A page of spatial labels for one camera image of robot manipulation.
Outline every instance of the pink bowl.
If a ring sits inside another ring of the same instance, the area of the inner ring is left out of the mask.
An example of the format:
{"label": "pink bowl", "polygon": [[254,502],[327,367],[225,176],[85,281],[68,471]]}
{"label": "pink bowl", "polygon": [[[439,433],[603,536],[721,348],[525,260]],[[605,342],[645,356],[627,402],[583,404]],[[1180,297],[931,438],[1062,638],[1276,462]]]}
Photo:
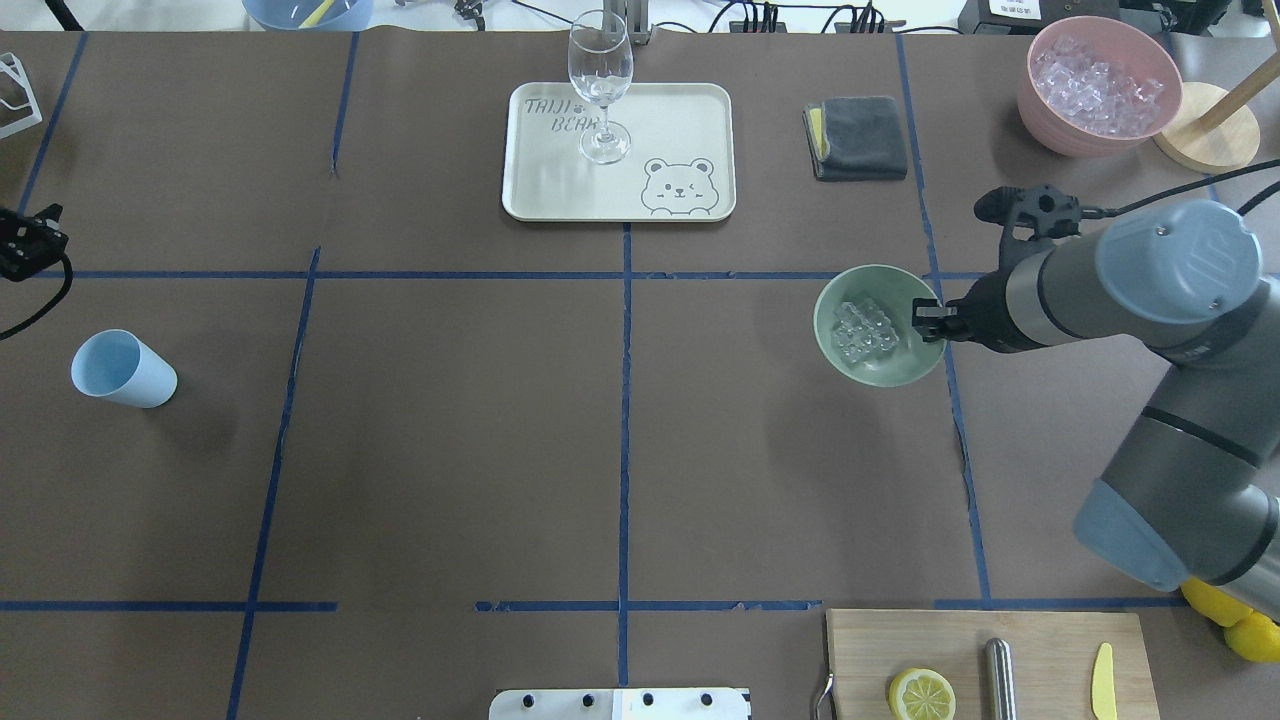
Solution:
{"label": "pink bowl", "polygon": [[[1151,123],[1146,135],[1140,137],[1094,135],[1073,126],[1041,97],[1032,83],[1032,63],[1041,53],[1052,47],[1062,35],[1088,42],[1100,59],[1124,64],[1125,72],[1138,82],[1155,78],[1164,83],[1165,91],[1158,100],[1160,115]],[[1094,15],[1066,18],[1042,29],[1027,53],[1023,77],[1018,83],[1018,113],[1023,117],[1023,124],[1046,147],[1069,158],[1101,158],[1133,147],[1165,129],[1178,114],[1181,102],[1183,76],[1169,53],[1140,29],[1120,20]]]}

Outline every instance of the green cup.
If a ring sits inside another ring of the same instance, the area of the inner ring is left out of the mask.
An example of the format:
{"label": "green cup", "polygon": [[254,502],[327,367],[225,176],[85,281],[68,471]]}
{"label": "green cup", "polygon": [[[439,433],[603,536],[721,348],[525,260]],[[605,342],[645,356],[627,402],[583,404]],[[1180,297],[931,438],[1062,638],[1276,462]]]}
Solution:
{"label": "green cup", "polygon": [[[870,297],[897,329],[897,347],[886,356],[850,365],[840,354],[832,331],[840,324],[842,302]],[[938,364],[946,341],[924,342],[911,327],[911,301],[938,296],[920,278],[892,265],[860,265],[840,273],[822,288],[813,307],[813,334],[822,355],[845,377],[874,387],[899,387],[923,378]]]}

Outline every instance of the bear face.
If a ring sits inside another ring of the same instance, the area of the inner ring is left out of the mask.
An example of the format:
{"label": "bear face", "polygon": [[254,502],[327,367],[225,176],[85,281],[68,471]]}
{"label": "bear face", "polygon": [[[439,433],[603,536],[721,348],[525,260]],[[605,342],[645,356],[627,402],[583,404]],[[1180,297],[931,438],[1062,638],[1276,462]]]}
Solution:
{"label": "bear face", "polygon": [[719,192],[712,183],[714,167],[705,158],[687,165],[672,165],[662,158],[644,164],[649,182],[640,193],[640,201],[653,215],[710,215],[719,202]]}

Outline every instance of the wine glass stem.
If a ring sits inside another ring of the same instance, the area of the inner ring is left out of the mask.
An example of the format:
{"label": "wine glass stem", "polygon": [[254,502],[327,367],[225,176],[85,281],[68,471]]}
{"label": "wine glass stem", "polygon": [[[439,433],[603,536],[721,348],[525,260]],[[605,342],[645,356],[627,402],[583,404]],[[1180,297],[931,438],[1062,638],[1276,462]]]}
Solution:
{"label": "wine glass stem", "polygon": [[613,142],[613,131],[609,129],[609,106],[604,105],[600,109],[604,110],[604,124],[600,126],[600,132],[595,137],[600,140],[602,145],[608,145]]}

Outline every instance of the wine glass base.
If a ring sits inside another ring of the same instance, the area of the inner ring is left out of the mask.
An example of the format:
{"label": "wine glass base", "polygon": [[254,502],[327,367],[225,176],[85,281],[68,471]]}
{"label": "wine glass base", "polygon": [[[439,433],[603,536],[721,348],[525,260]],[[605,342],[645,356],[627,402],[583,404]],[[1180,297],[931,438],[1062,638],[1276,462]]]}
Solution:
{"label": "wine glass base", "polygon": [[579,149],[588,160],[598,165],[612,165],[622,160],[631,152],[631,133],[620,123],[609,120],[609,133],[605,136],[604,128],[586,128],[579,142]]}

